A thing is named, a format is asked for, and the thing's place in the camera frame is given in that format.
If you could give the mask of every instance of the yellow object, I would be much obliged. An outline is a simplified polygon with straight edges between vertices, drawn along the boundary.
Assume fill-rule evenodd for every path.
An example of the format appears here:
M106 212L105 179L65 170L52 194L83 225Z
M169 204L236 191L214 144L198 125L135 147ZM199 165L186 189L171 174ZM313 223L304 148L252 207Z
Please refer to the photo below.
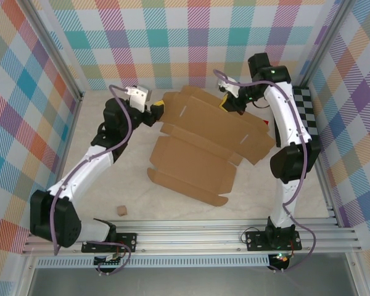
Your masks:
M161 106L161 105L164 105L164 104L165 104L164 101L163 100L160 100L160 101L156 102L154 104L154 106Z
M222 99L222 103L220 104L220 109L224 110L225 112L227 112L227 110L223 107L223 104L226 102L227 99L228 99L228 94L225 94Z

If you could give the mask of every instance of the small wooden cube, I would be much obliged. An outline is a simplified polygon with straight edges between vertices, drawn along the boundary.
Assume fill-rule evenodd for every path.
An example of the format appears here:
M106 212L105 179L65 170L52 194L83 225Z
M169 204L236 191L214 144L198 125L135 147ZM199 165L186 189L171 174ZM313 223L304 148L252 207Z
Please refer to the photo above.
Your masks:
M117 213L120 217L125 216L128 214L128 209L124 205L120 205L117 207Z

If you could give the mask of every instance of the cardboard flap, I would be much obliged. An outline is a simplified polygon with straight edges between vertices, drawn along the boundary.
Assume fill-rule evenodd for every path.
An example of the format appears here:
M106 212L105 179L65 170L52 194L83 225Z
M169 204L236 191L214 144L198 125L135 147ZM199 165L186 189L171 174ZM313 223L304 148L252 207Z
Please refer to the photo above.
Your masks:
M187 94L188 96L193 96L196 99L202 100L203 102L208 103L216 108L219 108L222 100L209 92L204 91L203 89L197 88L195 86L183 86L181 94ZM257 116L252 115L251 113L245 112L243 115L238 114L237 112L227 112L228 115L247 122L248 124L257 127L262 132L268 132L268 126L263 122L263 120Z
M274 146L272 139L266 138L266 136L268 137L267 133L261 131L257 126L251 125L239 117L228 116L228 113L221 109L187 94L178 93L175 95L171 106L172 108L167 108L167 112L165 112L164 122L174 124L227 150L236 152L252 163L255 163L259 155L266 155ZM267 129L263 120L260 118L257 120ZM258 155L250 155L249 151L255 151L253 147L262 139L267 139L267 143L272 144L260 146L260 148L264 148L263 151L259 151Z
M174 124L183 107L179 105L179 100L176 99L178 92L166 92L163 95L163 101L165 103L165 112L159 121Z
M163 187L182 193L201 202L205 202L206 204L213 205L214 207L220 207L228 202L227 197L219 196L217 194L187 184L182 180L176 179L170 175L166 175L161 171L156 171L152 168L148 168L147 174L149 179L155 184L159 184Z
M160 136L155 144L154 150L152 151L149 161L156 168L160 166L160 162L162 161L163 156L165 155L165 151L169 140L170 140L169 137Z
M182 139L188 143L192 143L193 145L199 148L211 152L213 155L216 155L218 157L230 161L234 165L239 165L241 163L242 157L237 153L229 149L226 149L220 145L217 145L214 142L202 138L194 133L190 133L185 129L178 128L177 126L174 125L169 125L168 123L164 123L160 131L162 133L174 136L178 139Z
M158 171L214 194L229 193L227 184L236 176L227 160L173 136L158 138L150 161Z
M248 137L238 147L238 153L246 158L250 163L256 165L257 162L268 155L272 146L275 145L268 134L262 135L257 141Z
M189 85L183 86L181 94L187 94L188 96L192 96L196 99L202 100L203 102L206 102L208 105L214 106L216 108L219 108L219 105L222 102L222 100L219 97L216 97L210 94L209 92L206 92L203 89L197 88L195 86Z

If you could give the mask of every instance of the colorful plaid backdrop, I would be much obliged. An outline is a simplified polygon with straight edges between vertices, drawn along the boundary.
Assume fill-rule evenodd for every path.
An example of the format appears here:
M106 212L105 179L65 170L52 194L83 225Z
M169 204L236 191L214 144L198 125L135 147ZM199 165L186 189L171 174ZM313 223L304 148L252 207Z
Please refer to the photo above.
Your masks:
M215 87L214 68L249 81L247 59L257 52L267 52L274 65L287 65L296 80L340 1L33 2L85 89L105 89L110 83ZM51 14L42 10L44 3Z
M0 296L19 276L30 193L54 183L75 106L16 1L0 1Z
M323 162L370 272L370 0L358 0L310 86Z

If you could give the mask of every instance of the metal rail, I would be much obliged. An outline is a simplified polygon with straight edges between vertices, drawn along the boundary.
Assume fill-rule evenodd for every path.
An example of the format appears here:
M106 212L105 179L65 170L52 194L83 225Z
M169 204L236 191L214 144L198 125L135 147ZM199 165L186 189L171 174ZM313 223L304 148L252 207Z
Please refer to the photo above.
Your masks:
M298 219L316 234L316 253L359 252L360 242L352 228L340 228L331 207L329 218ZM199 221L111 221L118 232L138 234L137 250L134 255L213 255L276 252L248 252L239 236L249 226L263 229L266 220L199 220ZM307 231L297 228L302 239L303 250L307 253L313 243ZM53 255L52 243L31 236L23 253L29 256ZM81 243L59 252L59 255L88 255L81 253Z
M348 14L351 12L352 7L355 5L356 0L344 0L341 1L340 7L337 9L336 15L334 16L325 37L323 38L321 45L317 52L315 53L311 64L308 66L308 69L301 80L299 86L308 86L311 80L313 79L319 65L323 58L325 57L328 50L331 48L335 37L339 33L342 25L344 24L345 20L347 19Z
M183 267L239 267L268 266L269 257L264 254L235 255L176 255L132 256L126 268L183 268ZM36 268L95 268L92 256L39 257ZM106 264L106 267L118 267Z
M36 8L30 0L18 0L18 5L27 16L28 21L38 36L38 39L47 51L48 56L54 62L69 91L76 100L80 101L82 99L82 91L75 82L73 75L68 69L62 55L60 54L54 40L41 20Z

